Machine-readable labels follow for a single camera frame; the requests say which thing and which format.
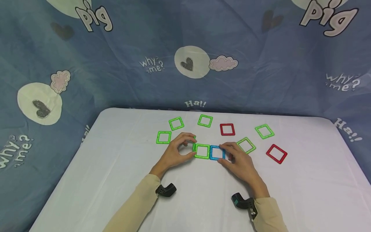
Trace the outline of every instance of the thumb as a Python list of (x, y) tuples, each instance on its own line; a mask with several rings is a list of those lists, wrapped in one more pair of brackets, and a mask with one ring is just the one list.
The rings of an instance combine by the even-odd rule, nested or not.
[(189, 152), (187, 155), (183, 156), (184, 161), (192, 159), (194, 155), (196, 155), (196, 152)]
[(233, 164), (230, 163), (230, 162), (229, 162), (228, 160), (226, 160), (226, 159), (222, 159), (222, 158), (220, 158), (220, 159), (218, 159), (218, 163), (220, 163), (221, 165), (223, 165), (223, 167), (228, 168), (229, 170), (232, 170), (232, 168), (233, 168)]

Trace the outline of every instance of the square frame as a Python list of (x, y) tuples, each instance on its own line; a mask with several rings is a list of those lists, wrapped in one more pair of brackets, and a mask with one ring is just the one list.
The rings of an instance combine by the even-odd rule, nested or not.
[(198, 158), (198, 159), (205, 159), (205, 160), (208, 160), (209, 157), (210, 157), (210, 145), (207, 145), (207, 144), (200, 144), (200, 143), (196, 143), (196, 146), (195, 146), (195, 150), (197, 151), (197, 148), (198, 147), (207, 147), (207, 156), (198, 156), (197, 154), (194, 155), (195, 158)]
[(246, 154), (252, 152), (253, 150), (256, 149), (255, 145), (247, 138), (247, 137), (244, 137), (243, 139), (241, 139), (240, 141), (237, 142), (238, 146), (243, 150), (243, 148), (240, 146), (240, 143), (242, 143), (243, 141), (247, 141), (251, 146), (252, 148), (248, 151), (245, 151)]
[[(201, 120), (202, 120), (203, 117), (204, 117), (204, 118), (209, 118), (209, 119), (210, 119), (210, 122), (209, 122), (208, 125), (201, 123)], [(200, 126), (203, 126), (203, 127), (208, 127), (208, 128), (210, 128), (212, 122), (213, 122), (213, 117), (211, 117), (211, 116), (207, 116), (207, 115), (204, 115), (204, 114), (201, 114), (201, 115), (200, 115), (200, 118), (199, 118), (199, 120), (198, 120), (197, 125), (200, 125)]]
[[(269, 132), (270, 132), (269, 135), (263, 136), (263, 134), (259, 131), (259, 129), (261, 129), (263, 127), (266, 127), (269, 130)], [(274, 132), (272, 131), (272, 129), (267, 124), (263, 124), (261, 126), (255, 127), (255, 130), (259, 134), (260, 138), (262, 138), (262, 139), (266, 139), (266, 138), (269, 138), (269, 137), (272, 137), (272, 136), (275, 135)]]
[(192, 151), (196, 151), (196, 144), (195, 143), (193, 143), (193, 145), (192, 145)]
[[(160, 141), (160, 135), (161, 134), (168, 134), (169, 139), (167, 141)], [(157, 144), (169, 144), (170, 141), (171, 141), (171, 131), (159, 131), (159, 132), (157, 132), (157, 139), (156, 139)]]
[[(211, 160), (218, 160), (218, 159), (220, 159), (220, 158), (216, 158), (216, 157), (213, 157), (213, 148), (218, 148), (218, 149), (220, 149), (220, 147), (219, 146), (216, 146), (216, 145), (210, 145), (210, 159)], [(222, 152), (223, 152), (223, 159), (225, 159), (226, 158), (226, 151), (224, 150), (224, 149), (222, 149)]]
[[(232, 133), (224, 133), (223, 132), (223, 126), (231, 126), (232, 127)], [(224, 123), (220, 125), (220, 133), (222, 136), (233, 136), (236, 135), (236, 132), (234, 131), (234, 125), (233, 123)]]
[[(171, 124), (173, 121), (176, 121), (176, 120), (180, 120), (180, 126), (178, 126), (178, 127), (173, 127), (173, 125)], [(170, 124), (170, 129), (172, 130), (172, 131), (175, 131), (175, 130), (177, 130), (177, 129), (180, 129), (180, 128), (183, 128), (184, 127), (184, 123), (183, 123), (183, 120), (182, 120), (182, 118), (181, 117), (177, 117), (177, 118), (173, 118), (173, 119), (170, 119), (169, 120), (169, 124)]]
[[(283, 156), (280, 160), (278, 160), (276, 157), (274, 157), (273, 155), (270, 154), (270, 152), (273, 150), (273, 148), (276, 148), (278, 149), (280, 152), (283, 153)], [(284, 159), (286, 158), (287, 156), (287, 152), (285, 152), (283, 149), (281, 149), (279, 146), (275, 145), (275, 144), (272, 144), (272, 146), (268, 149), (268, 151), (265, 153), (267, 156), (269, 156), (270, 158), (272, 158), (274, 161), (276, 161), (277, 163), (279, 164), (282, 164), (282, 162), (284, 161)]]

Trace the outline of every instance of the left hand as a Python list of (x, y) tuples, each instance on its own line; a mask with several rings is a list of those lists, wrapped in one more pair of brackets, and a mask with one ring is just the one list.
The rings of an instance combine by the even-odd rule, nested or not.
[(170, 142), (169, 146), (166, 148), (164, 154), (161, 156), (157, 164), (152, 168), (150, 174), (158, 176), (160, 179), (164, 173), (171, 167), (179, 165), (187, 160), (190, 160), (194, 157), (196, 152), (190, 152), (185, 156), (179, 154), (178, 147), (183, 144), (187, 146), (187, 141), (192, 141), (197, 143), (197, 140), (194, 139), (195, 135), (192, 133), (182, 132), (180, 133), (173, 141)]

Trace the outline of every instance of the red square frame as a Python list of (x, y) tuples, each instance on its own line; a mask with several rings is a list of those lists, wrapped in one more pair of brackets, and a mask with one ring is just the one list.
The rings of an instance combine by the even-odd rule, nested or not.
[[(280, 152), (283, 153), (283, 156), (282, 156), (282, 158), (280, 160), (276, 159), (276, 157), (274, 157), (273, 155), (270, 154), (270, 152), (273, 150), (273, 148), (277, 148)], [(287, 156), (287, 152), (285, 152), (284, 150), (282, 150), (279, 146), (277, 146), (275, 144), (272, 144), (272, 146), (268, 149), (268, 151), (266, 152), (266, 154), (267, 154), (267, 156), (269, 156), (270, 158), (272, 158), (274, 161), (276, 161), (279, 164), (282, 164), (283, 160)]]
[[(231, 126), (232, 127), (232, 133), (224, 133), (223, 132), (223, 126)], [(233, 135), (236, 135), (235, 131), (234, 131), (234, 125), (233, 123), (224, 123), (224, 124), (221, 124), (220, 125), (220, 133), (222, 136), (233, 136)]]

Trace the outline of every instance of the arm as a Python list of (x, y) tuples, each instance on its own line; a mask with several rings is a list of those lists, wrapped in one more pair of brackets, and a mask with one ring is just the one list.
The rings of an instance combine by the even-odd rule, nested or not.
[(178, 151), (179, 145), (188, 145), (187, 141), (196, 143), (194, 137), (195, 135), (191, 133), (180, 133), (170, 142), (160, 160), (138, 184), (129, 199), (114, 214), (103, 232), (136, 232), (139, 229), (145, 216), (157, 200), (156, 189), (160, 186), (160, 180), (165, 172), (169, 168), (193, 158), (196, 154), (196, 152), (190, 152), (182, 156)]
[(236, 143), (224, 143), (220, 148), (230, 153), (230, 163), (225, 159), (218, 162), (228, 168), (238, 178), (245, 181), (253, 191), (257, 216), (254, 225), (257, 232), (287, 232), (287, 227), (283, 222), (282, 214), (277, 202), (270, 197), (268, 188), (262, 178), (257, 173), (251, 157), (246, 154)]

